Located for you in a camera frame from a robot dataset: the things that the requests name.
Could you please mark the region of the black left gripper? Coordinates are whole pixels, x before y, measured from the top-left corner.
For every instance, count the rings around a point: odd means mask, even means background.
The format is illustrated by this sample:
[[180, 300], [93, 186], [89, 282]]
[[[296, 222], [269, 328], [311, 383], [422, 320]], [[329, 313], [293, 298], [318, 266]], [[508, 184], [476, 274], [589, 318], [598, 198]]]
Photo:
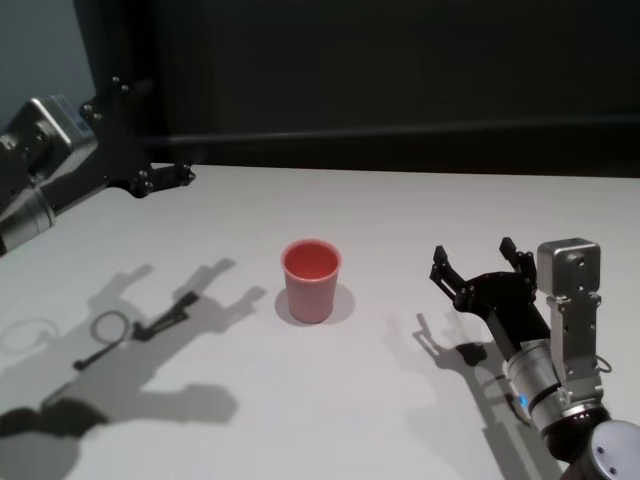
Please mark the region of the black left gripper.
[[97, 138], [97, 147], [73, 172], [43, 188], [54, 210], [69, 210], [108, 188], [135, 198], [190, 185], [196, 178], [189, 164], [154, 168], [130, 123], [147, 117], [147, 99], [154, 91], [150, 77], [137, 80], [113, 76], [82, 104], [81, 115]]

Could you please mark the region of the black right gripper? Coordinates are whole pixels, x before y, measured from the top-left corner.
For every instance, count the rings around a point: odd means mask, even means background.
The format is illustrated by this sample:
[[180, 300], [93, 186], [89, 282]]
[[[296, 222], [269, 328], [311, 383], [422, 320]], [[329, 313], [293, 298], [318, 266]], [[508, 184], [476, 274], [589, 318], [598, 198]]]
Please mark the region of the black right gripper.
[[429, 278], [450, 299], [454, 308], [480, 317], [501, 353], [518, 353], [522, 343], [549, 338], [549, 327], [537, 310], [537, 270], [532, 252], [517, 249], [504, 237], [499, 251], [512, 272], [494, 272], [463, 279], [438, 245]]

